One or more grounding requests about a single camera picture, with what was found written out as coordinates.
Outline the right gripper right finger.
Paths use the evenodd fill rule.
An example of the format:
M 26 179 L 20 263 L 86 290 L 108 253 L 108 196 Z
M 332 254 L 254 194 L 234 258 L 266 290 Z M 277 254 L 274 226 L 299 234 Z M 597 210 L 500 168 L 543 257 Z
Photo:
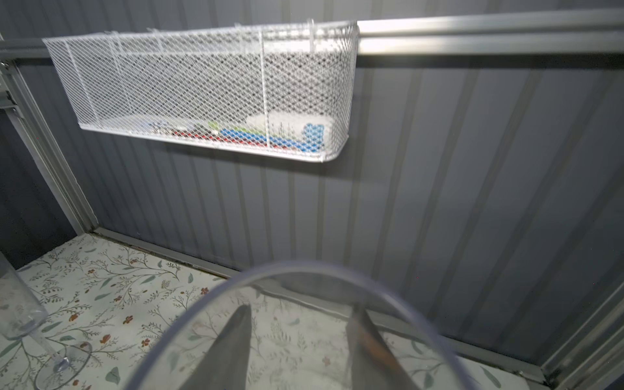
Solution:
M 352 308 L 346 336 L 352 389 L 419 389 L 362 306 Z

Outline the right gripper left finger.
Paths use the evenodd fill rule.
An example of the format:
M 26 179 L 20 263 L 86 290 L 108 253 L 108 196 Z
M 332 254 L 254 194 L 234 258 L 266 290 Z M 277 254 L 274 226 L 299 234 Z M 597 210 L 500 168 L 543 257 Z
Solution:
M 252 311 L 239 306 L 181 389 L 246 389 Z

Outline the clear flute glass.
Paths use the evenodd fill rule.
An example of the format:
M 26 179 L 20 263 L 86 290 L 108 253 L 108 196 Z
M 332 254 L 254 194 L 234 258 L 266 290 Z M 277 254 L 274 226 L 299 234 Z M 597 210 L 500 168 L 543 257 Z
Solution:
M 480 384 L 432 325 L 356 271 L 289 261 L 242 272 L 200 297 L 154 345 L 129 389 L 181 389 L 241 305 L 252 311 L 246 389 L 352 389 L 346 325 L 362 306 L 419 389 Z
M 8 341 L 32 338 L 49 355 L 37 372 L 36 389 L 60 389 L 76 379 L 92 356 L 89 342 L 56 350 L 43 336 L 41 326 L 49 314 L 11 263 L 1 257 L 1 335 Z

